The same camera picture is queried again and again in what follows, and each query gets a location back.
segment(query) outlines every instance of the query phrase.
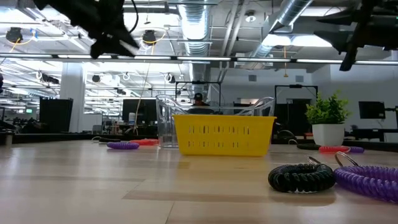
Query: clear plastic bin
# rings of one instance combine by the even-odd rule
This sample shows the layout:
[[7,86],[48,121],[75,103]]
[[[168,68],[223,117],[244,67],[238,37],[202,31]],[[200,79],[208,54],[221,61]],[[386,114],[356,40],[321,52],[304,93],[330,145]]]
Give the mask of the clear plastic bin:
[[177,132],[173,115],[219,114],[219,116],[272,116],[274,114],[274,99],[272,97],[264,97],[248,107],[182,106],[169,95],[157,95],[156,111],[159,146],[178,148]]

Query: person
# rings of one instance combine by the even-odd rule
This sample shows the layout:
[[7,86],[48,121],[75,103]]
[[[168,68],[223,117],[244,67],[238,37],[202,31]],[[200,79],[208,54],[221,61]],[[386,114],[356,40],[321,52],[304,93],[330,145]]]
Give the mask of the person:
[[[210,106],[207,103],[203,102],[203,95],[201,93],[196,93],[195,96],[193,97],[195,100],[194,104],[192,106]],[[188,113],[190,114],[212,114],[214,111],[212,109],[206,109],[206,108],[192,108],[188,110]]]
[[210,106],[207,103],[203,102],[203,95],[201,93],[196,93],[193,99],[195,100],[195,102],[194,104],[192,104],[192,106]]

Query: black coiled keychain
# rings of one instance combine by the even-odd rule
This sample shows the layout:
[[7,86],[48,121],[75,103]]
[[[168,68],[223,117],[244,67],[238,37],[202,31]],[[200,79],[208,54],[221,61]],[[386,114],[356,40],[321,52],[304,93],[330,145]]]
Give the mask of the black coiled keychain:
[[268,175],[268,183],[279,192],[319,192],[334,186],[333,170],[309,157],[311,164],[283,165]]

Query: yellow basket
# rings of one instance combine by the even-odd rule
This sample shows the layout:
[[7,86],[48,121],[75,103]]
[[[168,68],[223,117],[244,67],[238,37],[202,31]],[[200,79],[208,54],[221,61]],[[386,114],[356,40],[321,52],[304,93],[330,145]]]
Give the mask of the yellow basket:
[[185,155],[264,156],[275,117],[173,115]]

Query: wooden table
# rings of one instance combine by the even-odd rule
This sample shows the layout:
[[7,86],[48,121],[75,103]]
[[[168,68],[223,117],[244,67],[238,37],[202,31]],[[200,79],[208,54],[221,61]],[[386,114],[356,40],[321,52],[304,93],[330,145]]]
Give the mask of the wooden table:
[[[0,149],[0,223],[396,223],[396,205],[338,185],[318,194],[269,187],[271,169],[307,156],[337,167],[331,155],[294,146],[256,158],[114,151],[90,141],[14,145]],[[398,167],[394,152],[353,158]]]

